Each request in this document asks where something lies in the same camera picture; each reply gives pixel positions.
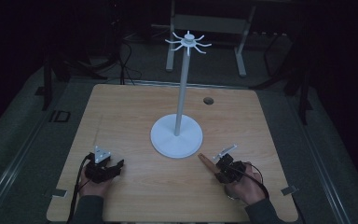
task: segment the table leg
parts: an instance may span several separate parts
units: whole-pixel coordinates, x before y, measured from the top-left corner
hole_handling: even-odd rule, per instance
[[[300,103],[298,106],[298,115],[301,118],[301,121],[304,125],[307,125],[307,107],[309,105],[308,101],[308,91],[310,87],[310,70],[307,70],[303,75],[303,80],[301,83],[301,95]]]
[[[246,38],[248,37],[249,29],[251,27],[251,23],[254,15],[255,15],[255,6],[252,7],[248,20],[243,26],[243,32],[241,34],[242,35],[241,42],[236,48],[234,48],[235,58],[237,60],[238,72],[240,74],[240,77],[246,76],[245,65],[242,58],[242,50],[243,47],[245,46]]]
[[[171,1],[171,25],[170,25],[170,41],[173,41],[173,32],[175,31],[175,1]],[[165,70],[167,72],[171,72],[173,70],[173,59],[175,56],[175,51],[173,51],[175,45],[170,44],[168,47],[168,55],[167,55],[167,64],[165,66]]]

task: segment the round white base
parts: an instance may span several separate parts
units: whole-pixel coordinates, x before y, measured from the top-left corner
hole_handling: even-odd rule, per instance
[[[175,136],[176,114],[162,117],[153,125],[150,137],[154,148],[162,155],[180,159],[191,156],[202,143],[202,129],[191,117],[182,116],[180,133]]]

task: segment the metal bar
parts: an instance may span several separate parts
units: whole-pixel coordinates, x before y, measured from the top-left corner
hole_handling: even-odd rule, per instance
[[[133,84],[140,86],[165,86],[165,87],[179,87],[177,82],[161,82],[161,81],[142,81],[133,80]],[[246,87],[231,87],[231,86],[217,86],[217,85],[202,85],[202,84],[186,84],[190,88],[212,88],[212,89],[228,89],[228,90],[248,90]]]
[[[321,155],[319,154],[318,148],[315,146],[312,137],[310,136],[310,132],[307,127],[302,124],[302,120],[299,118],[296,112],[296,107],[293,102],[287,98],[287,101],[290,105],[290,109],[294,118],[296,118],[296,122],[303,132],[307,144],[310,148],[311,160],[315,167],[316,174],[318,175],[322,187],[324,188],[324,193],[326,194],[327,200],[330,203],[332,211],[336,217],[338,223],[351,223],[348,214],[339,198],[339,194],[337,192],[336,186],[333,183],[333,180],[330,177],[326,167],[324,166],[324,162],[322,160]]]
[[[234,48],[235,59],[237,61],[238,73],[240,77],[246,77],[246,69],[245,63],[242,58],[243,47],[245,46],[246,38],[248,37],[249,30],[252,24],[253,17],[255,16],[255,6],[252,6],[251,11],[249,13],[248,20],[242,26],[242,39],[240,44]]]
[[[171,1],[171,24],[170,24],[170,41],[173,41],[173,32],[175,31],[175,1]],[[174,44],[170,44],[168,46],[168,53],[167,53],[167,64],[165,65],[165,70],[167,72],[173,71],[173,60],[175,57]]]

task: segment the dark background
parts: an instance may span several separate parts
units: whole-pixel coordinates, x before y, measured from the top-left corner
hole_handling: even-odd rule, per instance
[[[233,6],[241,2],[228,1]],[[288,56],[289,64],[311,66],[311,86],[358,169],[358,1],[306,3],[259,3],[251,29],[288,33],[296,41],[298,51]],[[182,10],[208,14],[213,8]],[[0,1],[0,116],[25,80],[42,66],[46,53],[64,51],[76,60],[109,55],[117,47],[111,38],[115,36],[112,21],[119,18],[118,24],[147,39],[150,24],[169,24],[169,17],[170,1],[163,0]],[[305,19],[304,27],[298,26]],[[303,27],[300,39],[296,39],[298,27]],[[122,27],[116,24],[115,29]]]

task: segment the chair leg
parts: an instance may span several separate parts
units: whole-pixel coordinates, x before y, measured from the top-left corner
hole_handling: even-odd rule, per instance
[[[264,63],[266,64],[266,68],[267,68],[267,72],[268,75],[271,77],[272,74],[269,71],[269,61],[267,60],[267,53],[269,52],[269,50],[271,49],[272,45],[277,41],[279,35],[275,35],[274,38],[272,39],[271,43],[269,43],[268,47],[266,48],[266,50],[264,50],[264,54],[263,54],[263,58],[264,58]]]
[[[48,106],[52,100],[52,89],[51,89],[51,59],[50,55],[47,54],[44,61],[44,87],[43,87],[43,96],[44,96],[44,103],[43,109],[47,110]]]
[[[307,125],[306,112],[308,109],[308,91],[310,88],[310,70],[307,70],[304,73],[302,85],[301,85],[301,94],[300,94],[300,103],[298,107],[298,115],[301,118],[301,121],[304,125]]]

